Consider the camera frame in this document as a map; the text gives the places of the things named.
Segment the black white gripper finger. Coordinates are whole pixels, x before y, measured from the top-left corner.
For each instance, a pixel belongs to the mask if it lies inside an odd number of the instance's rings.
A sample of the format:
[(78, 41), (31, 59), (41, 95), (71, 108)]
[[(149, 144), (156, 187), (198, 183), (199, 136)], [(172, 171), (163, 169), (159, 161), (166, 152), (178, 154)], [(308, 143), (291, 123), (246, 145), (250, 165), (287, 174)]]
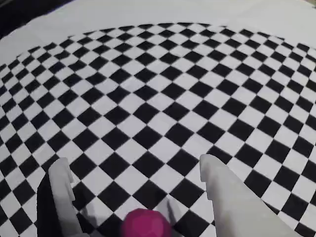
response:
[(83, 236), (73, 206), (73, 181), (66, 158), (56, 160), (44, 175), (37, 190), (37, 236)]

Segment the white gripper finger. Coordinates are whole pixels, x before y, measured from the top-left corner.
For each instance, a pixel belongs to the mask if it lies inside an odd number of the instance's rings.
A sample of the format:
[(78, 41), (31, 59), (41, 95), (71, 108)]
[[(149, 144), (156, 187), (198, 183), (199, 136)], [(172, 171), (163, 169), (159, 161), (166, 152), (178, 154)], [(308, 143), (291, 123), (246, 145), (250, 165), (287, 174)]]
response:
[(217, 236), (298, 236), (217, 157), (201, 155), (199, 168), (213, 203)]

